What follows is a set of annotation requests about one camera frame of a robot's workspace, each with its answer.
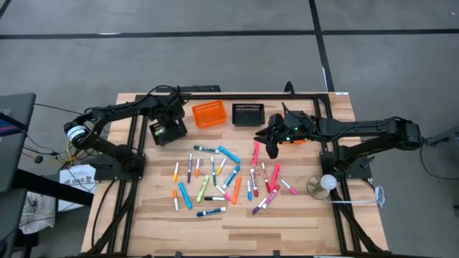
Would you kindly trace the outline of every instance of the blue marker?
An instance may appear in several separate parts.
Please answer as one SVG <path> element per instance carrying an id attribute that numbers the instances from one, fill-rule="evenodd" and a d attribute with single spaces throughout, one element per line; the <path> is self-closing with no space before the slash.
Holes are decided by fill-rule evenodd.
<path id="1" fill-rule="evenodd" d="M 207 215 L 212 215 L 212 214 L 218 214 L 218 213 L 225 212 L 226 210 L 227 209 L 225 207 L 222 207 L 222 208 L 217 208 L 217 209 L 213 209 L 210 211 L 200 211 L 196 214 L 196 216 L 207 216 Z"/>
<path id="2" fill-rule="evenodd" d="M 249 201 L 252 200 L 252 190 L 250 190 L 250 180 L 247 180 L 247 198 Z"/>
<path id="3" fill-rule="evenodd" d="M 180 188 L 181 194 L 184 196 L 186 206 L 188 207 L 188 209 L 192 209 L 193 206 L 191 202 L 189 201 L 188 194 L 186 193 L 185 186 L 182 182 L 179 183 L 179 188 Z"/>
<path id="4" fill-rule="evenodd" d="M 218 149 L 219 149 L 219 151 L 221 151 L 223 154 L 225 154 L 226 156 L 228 156 L 228 158 L 231 158 L 235 163 L 237 163 L 237 164 L 241 163 L 241 161 L 239 160 L 239 158 L 237 158 L 236 156 L 234 156 L 232 153 L 230 153 L 228 150 L 226 150 L 226 149 L 223 148 L 222 146 L 218 146 Z"/>
<path id="5" fill-rule="evenodd" d="M 229 178 L 227 179 L 227 181 L 224 182 L 224 185 L 222 186 L 223 189 L 228 188 L 229 184 L 230 184 L 231 181 L 236 177 L 236 174 L 237 174 L 237 172 L 239 172 L 240 169 L 241 169 L 240 166 L 236 166 L 236 168 L 232 171 L 232 173 L 231 173 L 231 175 L 229 176 Z"/>

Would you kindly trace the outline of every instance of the yellow marker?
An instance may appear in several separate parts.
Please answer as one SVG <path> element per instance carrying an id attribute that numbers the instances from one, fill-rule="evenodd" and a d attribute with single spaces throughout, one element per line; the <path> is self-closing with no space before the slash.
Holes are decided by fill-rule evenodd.
<path id="1" fill-rule="evenodd" d="M 175 171 L 174 171 L 174 183 L 177 182 L 177 173 L 179 172 L 179 163 L 175 164 Z"/>
<path id="2" fill-rule="evenodd" d="M 199 158 L 196 163 L 196 170 L 194 171 L 194 176 L 198 177 L 199 176 Z"/>
<path id="3" fill-rule="evenodd" d="M 220 174 L 220 172 L 222 172 L 222 168 L 225 162 L 227 162 L 226 158 L 223 159 L 222 163 L 220 164 L 220 167 L 217 169 L 217 176 Z"/>
<path id="4" fill-rule="evenodd" d="M 239 194 L 239 188 L 241 188 L 241 176 L 237 176 L 237 181 L 236 181 L 236 188 L 235 188 L 235 194 L 232 196 L 232 203 L 236 204 L 237 203 L 237 195 Z"/>

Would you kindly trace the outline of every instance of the black stand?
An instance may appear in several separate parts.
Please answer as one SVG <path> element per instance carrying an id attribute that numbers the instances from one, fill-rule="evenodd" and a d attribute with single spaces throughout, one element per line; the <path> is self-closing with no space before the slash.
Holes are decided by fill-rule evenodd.
<path id="1" fill-rule="evenodd" d="M 93 202 L 92 193 L 37 176 L 22 169 L 17 169 L 12 186 L 84 206 L 91 206 Z"/>

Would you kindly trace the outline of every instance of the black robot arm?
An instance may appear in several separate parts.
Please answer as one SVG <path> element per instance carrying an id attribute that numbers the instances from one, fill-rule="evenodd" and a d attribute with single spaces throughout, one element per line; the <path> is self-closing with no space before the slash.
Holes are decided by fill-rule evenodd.
<path id="1" fill-rule="evenodd" d="M 90 161 L 90 165 L 96 168 L 96 180 L 130 180 L 139 175 L 132 177 L 129 173 L 143 170 L 144 157 L 142 153 L 134 153 L 127 145 L 115 145 L 101 138 L 99 135 L 104 126 L 109 122 L 144 115 L 149 120 L 158 121 L 162 129 L 155 135 L 159 139 L 158 144 L 164 145 L 186 134 L 181 121 L 185 116 L 184 104 L 182 94 L 178 91 L 160 96 L 148 94 L 135 102 L 90 108 L 85 114 L 66 123 L 64 131 L 76 149 L 91 148 L 102 153 Z M 86 125 L 87 122 L 93 124 L 92 129 Z"/>
<path id="2" fill-rule="evenodd" d="M 375 137 L 352 147 L 340 146 L 335 162 L 345 171 L 359 157 L 392 148 L 412 151 L 424 143 L 419 126 L 403 118 L 341 122 L 310 116 L 303 111 L 290 111 L 284 104 L 283 107 L 284 117 L 272 115 L 268 126 L 256 132 L 255 140 L 266 144 L 270 158 L 278 156 L 277 144 L 283 141 L 309 139 L 327 143 L 342 137 Z"/>

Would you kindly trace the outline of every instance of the purple marker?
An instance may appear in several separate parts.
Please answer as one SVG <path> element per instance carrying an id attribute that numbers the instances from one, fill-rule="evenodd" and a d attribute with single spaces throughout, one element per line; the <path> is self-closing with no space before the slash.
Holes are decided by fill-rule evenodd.
<path id="1" fill-rule="evenodd" d="M 260 210 L 261 206 L 263 206 L 263 204 L 265 204 L 265 202 L 267 201 L 267 199 L 268 199 L 268 198 L 265 197 L 265 198 L 260 202 L 260 204 L 258 204 L 258 206 L 256 206 L 255 209 L 253 209 L 253 211 L 252 211 L 252 214 L 253 214 L 253 215 L 255 215 L 255 214 Z"/>

